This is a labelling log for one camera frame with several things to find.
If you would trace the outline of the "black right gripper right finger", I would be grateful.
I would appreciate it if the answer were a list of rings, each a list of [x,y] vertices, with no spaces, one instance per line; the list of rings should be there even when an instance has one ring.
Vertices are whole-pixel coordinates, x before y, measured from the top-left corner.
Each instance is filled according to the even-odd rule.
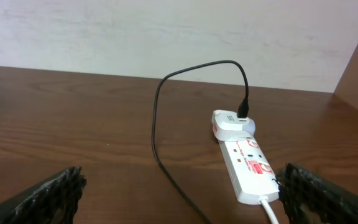
[[[288,163],[275,181],[290,224],[358,224],[358,196],[308,169]]]

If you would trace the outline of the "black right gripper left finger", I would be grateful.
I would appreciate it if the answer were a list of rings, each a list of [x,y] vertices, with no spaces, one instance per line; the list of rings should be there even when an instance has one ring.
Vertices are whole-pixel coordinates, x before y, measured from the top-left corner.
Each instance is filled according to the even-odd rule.
[[[0,224],[73,224],[86,179],[82,167],[63,169],[0,203]]]

